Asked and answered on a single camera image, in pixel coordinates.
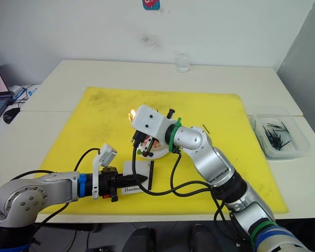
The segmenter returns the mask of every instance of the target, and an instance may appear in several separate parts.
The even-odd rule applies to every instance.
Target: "yellow mat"
[[[250,182],[275,213],[286,213],[287,207],[278,191],[264,154],[250,127],[243,104],[234,94],[153,92],[87,88],[61,134],[43,161],[41,169],[57,172],[72,171],[89,148],[100,148],[104,143],[113,146],[118,154],[111,165],[122,172],[124,161],[132,159],[130,139],[134,134],[128,113],[145,104],[167,114],[175,109],[174,118],[182,118],[186,127],[204,124],[213,144],[220,148],[242,177]],[[92,159],[88,154],[78,171],[92,172]],[[168,190],[171,169],[177,155],[169,153],[155,161],[153,188],[155,192]],[[196,172],[191,159],[184,153],[175,173],[175,183],[203,180]],[[191,185],[180,192],[189,192],[201,186]],[[216,207],[209,192],[191,197],[150,196],[144,193],[121,195],[119,201],[93,200],[85,197],[71,203],[66,214],[106,215],[172,215],[212,214]],[[51,206],[43,213],[52,213],[59,206]]]

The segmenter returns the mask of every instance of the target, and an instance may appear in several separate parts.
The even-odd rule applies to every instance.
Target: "computer mouse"
[[[20,108],[13,108],[13,109],[7,110],[3,115],[3,119],[5,123],[10,124],[11,121],[16,117],[16,115],[19,112],[20,112]]]

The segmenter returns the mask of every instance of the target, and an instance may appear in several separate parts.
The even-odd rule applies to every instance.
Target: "blue ring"
[[[24,246],[15,247],[15,248],[0,248],[0,252],[21,252],[30,247],[30,244],[26,244]]]
[[[85,197],[85,182],[86,182],[86,175],[85,173],[81,173],[78,178],[79,183],[79,197],[84,198]]]
[[[273,229],[273,228],[281,228],[282,230],[272,230],[272,231],[268,231],[270,229]],[[256,239],[256,242],[255,242],[255,246],[254,246],[254,251],[257,251],[258,250],[258,247],[259,245],[265,240],[267,239],[268,237],[270,236],[274,236],[274,235],[287,235],[287,236],[290,236],[290,237],[293,237],[296,239],[296,237],[294,235],[292,235],[291,233],[289,233],[285,228],[282,228],[282,227],[270,227],[270,228],[267,228],[265,229],[264,231],[262,231],[260,233],[260,235],[258,235],[257,239]]]

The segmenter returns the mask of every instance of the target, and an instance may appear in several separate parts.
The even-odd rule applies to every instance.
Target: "plastic container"
[[[262,150],[270,159],[293,159],[310,149],[308,140],[284,108],[259,107],[250,121]]]
[[[187,72],[190,67],[190,58],[186,52],[175,52],[175,66],[178,72]]]

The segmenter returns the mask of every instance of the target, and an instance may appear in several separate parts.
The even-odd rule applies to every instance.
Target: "sticker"
[[[142,0],[143,8],[150,10],[158,10],[160,9],[160,0]]]
[[[153,168],[154,161],[136,161],[135,162],[135,170],[137,174],[141,174],[146,176],[148,179],[141,183],[143,187],[147,190],[152,189],[152,181],[153,181]],[[132,172],[132,161],[124,162],[123,173],[124,176],[133,174]],[[142,193],[142,190],[137,186],[129,186],[121,189],[121,194],[132,194],[132,193]]]

